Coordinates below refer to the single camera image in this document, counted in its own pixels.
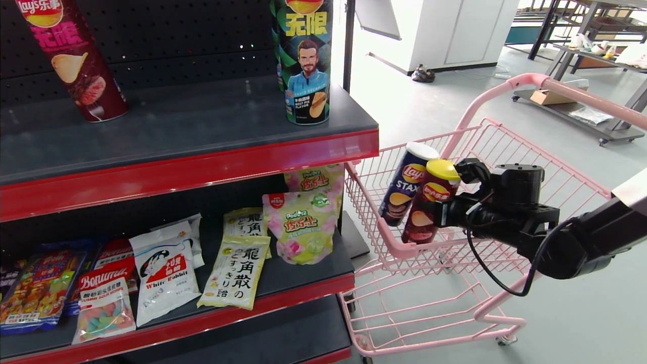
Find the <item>gray floor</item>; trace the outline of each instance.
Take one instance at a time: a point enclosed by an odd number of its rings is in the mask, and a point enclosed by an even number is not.
[[[361,44],[356,45],[351,94],[380,124],[381,148],[452,130],[478,94],[502,82],[490,77],[495,72],[543,73],[548,66],[547,61],[532,62],[523,53],[504,49],[497,68],[439,73],[433,84],[418,84],[364,56],[364,51]],[[621,104],[644,80],[644,75],[615,69],[583,70],[576,77],[569,75],[567,80],[581,77],[589,79],[591,92]],[[530,104],[513,104],[509,97],[486,104],[476,119],[482,116],[505,123],[608,188],[647,167],[647,138],[633,143],[609,143],[601,148],[593,135]],[[374,363],[645,362],[647,285],[642,281],[641,268],[646,256],[647,244],[643,244],[618,256],[604,271],[568,281],[540,279],[528,297],[511,299],[503,305],[506,314],[528,320],[528,326],[518,334],[519,341],[510,347],[497,347],[492,340],[477,341],[378,356]],[[404,308],[427,299],[450,297],[455,294],[453,280],[451,275],[429,276],[403,286],[395,298],[385,300]],[[365,277],[357,279],[359,284],[365,281]],[[377,300],[368,299],[365,306],[369,310],[371,306],[379,309]],[[403,330],[422,330],[437,324],[425,325]],[[385,333],[380,339],[388,340],[389,335]],[[432,334],[419,339],[430,341],[438,337]],[[360,362],[357,354],[344,361]]]

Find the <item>cart handle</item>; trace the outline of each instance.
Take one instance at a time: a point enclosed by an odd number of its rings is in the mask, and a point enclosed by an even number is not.
[[[550,76],[540,73],[523,73],[518,76],[509,78],[502,84],[485,91],[479,95],[472,103],[467,107],[467,110],[463,114],[461,121],[456,126],[456,131],[464,130],[469,126],[476,114],[476,111],[483,105],[485,102],[492,100],[495,97],[501,96],[509,91],[512,91],[519,86],[523,85],[535,85],[538,88],[546,89],[549,91],[554,91],[560,95],[572,98],[577,102],[581,102],[585,105],[594,107],[598,110],[601,110],[609,115],[613,115],[618,119],[629,122],[631,125],[634,125],[640,129],[647,130],[647,116],[639,113],[638,111],[627,108],[626,106],[620,106],[614,104],[609,100],[606,100],[602,97],[596,96],[592,93],[584,91],[582,89],[575,88],[570,85],[563,84],[559,81],[553,80]],[[443,151],[441,152],[441,158],[448,159],[456,146],[458,145],[462,133],[454,134],[450,137],[450,140],[447,142]]]

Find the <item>candy package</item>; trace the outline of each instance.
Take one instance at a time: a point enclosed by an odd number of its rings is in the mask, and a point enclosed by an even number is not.
[[[258,278],[269,247],[269,236],[225,235],[198,307],[253,309]]]
[[[25,264],[27,264],[27,259],[21,259],[11,265],[7,265],[6,268],[4,266],[0,267],[0,295],[3,297],[6,295],[11,285],[18,278],[20,271],[25,267]]]
[[[336,203],[335,216],[339,217],[344,198],[344,164],[293,170],[283,174],[290,192],[323,191]]]
[[[79,267],[79,277],[94,269],[94,265],[96,264],[97,258],[99,257],[99,252],[102,250],[103,246],[103,242],[94,242],[92,240],[81,241],[81,245],[79,245],[77,249],[83,249],[87,253],[87,255],[85,262],[83,262],[83,264]],[[79,314],[80,297],[81,296],[78,281],[75,280],[72,283],[72,293],[70,294],[70,297],[67,299],[67,301],[65,301],[65,305],[63,305],[63,316],[74,316]]]
[[[333,251],[336,202],[325,192],[263,195],[263,215],[276,252],[291,264],[316,264]]]
[[[267,223],[263,219],[263,207],[245,207],[227,212],[223,217],[223,235],[267,236]],[[272,258],[267,249],[265,259]]]
[[[135,256],[133,247],[128,239],[110,240],[99,255],[94,264],[94,269],[102,269],[108,264],[121,264],[130,267],[130,275],[126,277],[128,292],[137,292],[137,270],[135,269]]]
[[[51,330],[63,313],[87,252],[88,240],[41,244],[29,258],[0,306],[3,335]]]
[[[130,239],[141,284],[137,305],[137,326],[166,315],[171,310],[200,297],[193,271],[191,227],[188,222]]]
[[[162,226],[154,227],[151,229],[151,231],[155,230],[164,230],[165,236],[167,234],[173,234],[177,228],[172,228],[173,226],[177,226],[179,223],[182,222],[188,222],[189,226],[191,227],[191,236],[189,236],[189,244],[191,244],[191,252],[193,254],[193,268],[200,268],[201,266],[204,265],[204,260],[202,257],[202,246],[200,245],[200,221],[202,220],[202,215],[201,214],[195,214],[193,216],[189,216],[185,219],[176,221],[176,222],[171,222],[167,223]]]
[[[80,312],[72,344],[133,331],[126,278],[132,269],[125,260],[88,272],[79,279]]]

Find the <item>pink shopping cart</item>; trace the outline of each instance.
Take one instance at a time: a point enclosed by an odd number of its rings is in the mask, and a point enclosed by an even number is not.
[[[442,158],[455,162],[475,157],[489,168],[507,163],[542,166],[545,179],[541,203],[558,207],[563,220],[600,206],[611,197],[608,189],[502,123],[484,118],[469,126],[483,103],[522,85],[560,93],[647,129],[647,118],[636,111],[544,74],[529,73],[510,78],[477,97],[455,131],[419,142],[442,150]],[[346,166],[346,190],[356,217],[364,226],[365,238],[377,255],[356,270],[356,288],[340,294],[345,300],[342,306],[351,339],[364,357],[364,363],[371,363],[371,358],[379,355],[482,339],[496,339],[499,345],[515,342],[515,333],[526,322],[506,316],[501,310],[501,304],[511,294],[488,292],[495,285],[481,274],[482,268],[462,229],[444,228],[432,243],[407,245],[400,240],[403,225],[390,227],[378,214],[378,206],[403,153],[404,144],[383,149],[378,157],[357,165]],[[474,238],[473,241],[489,270],[514,281],[511,289],[518,290],[524,285],[530,263],[517,255],[515,248],[495,240]],[[400,293],[412,284],[421,294],[409,294],[403,302]],[[439,297],[436,292],[440,291],[450,293]]]

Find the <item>pegboard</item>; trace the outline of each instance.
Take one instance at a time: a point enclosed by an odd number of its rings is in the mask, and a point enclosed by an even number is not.
[[[3,222],[0,258],[5,264],[28,258],[41,243],[96,236],[131,238],[198,212],[222,216],[243,207],[260,207],[263,194],[278,192],[287,192],[283,174]]]
[[[274,72],[267,0],[77,2],[124,90]],[[2,106],[68,97],[17,6],[1,7]]]

